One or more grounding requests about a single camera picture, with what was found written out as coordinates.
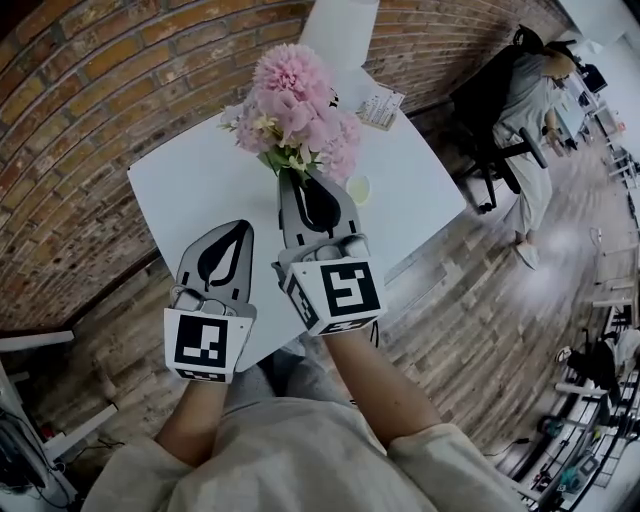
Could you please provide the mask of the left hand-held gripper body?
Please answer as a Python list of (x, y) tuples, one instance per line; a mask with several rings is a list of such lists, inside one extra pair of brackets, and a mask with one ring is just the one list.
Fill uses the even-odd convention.
[(184, 380), (229, 384), (257, 318), (256, 308), (232, 299), (206, 298), (182, 285), (164, 310), (164, 354)]

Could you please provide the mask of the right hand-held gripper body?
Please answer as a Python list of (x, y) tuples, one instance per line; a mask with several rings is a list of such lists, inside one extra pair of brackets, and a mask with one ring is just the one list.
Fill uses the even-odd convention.
[(359, 330), (387, 311), (384, 276), (362, 233), (284, 249), (272, 268), (311, 336)]

